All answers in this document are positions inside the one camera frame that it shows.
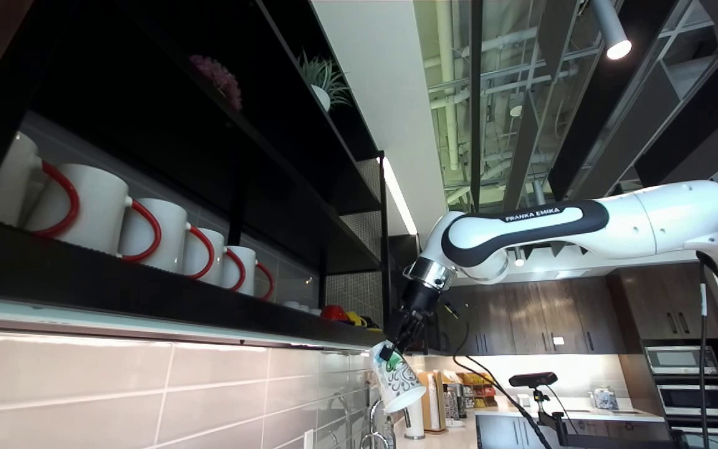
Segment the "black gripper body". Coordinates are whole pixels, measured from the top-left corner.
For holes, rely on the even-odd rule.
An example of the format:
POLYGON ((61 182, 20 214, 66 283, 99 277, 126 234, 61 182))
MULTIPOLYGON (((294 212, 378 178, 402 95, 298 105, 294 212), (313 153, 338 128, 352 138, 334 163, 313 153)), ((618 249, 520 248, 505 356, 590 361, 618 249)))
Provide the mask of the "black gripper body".
POLYGON ((408 280, 398 303, 398 324, 397 339, 413 343, 426 322, 433 318, 441 292, 420 285, 419 280, 408 280))

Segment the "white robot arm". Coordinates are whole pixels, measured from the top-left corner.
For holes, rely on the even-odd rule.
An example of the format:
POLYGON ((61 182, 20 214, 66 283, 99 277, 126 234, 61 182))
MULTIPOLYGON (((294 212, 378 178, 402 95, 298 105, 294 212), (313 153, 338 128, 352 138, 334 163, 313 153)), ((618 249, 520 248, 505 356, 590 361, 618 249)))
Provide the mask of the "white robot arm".
POLYGON ((718 275, 718 182, 667 182, 507 214, 448 212, 404 272, 393 343, 419 339, 453 272, 496 285, 507 272, 507 252, 535 244, 569 244, 605 268, 693 252, 718 275))

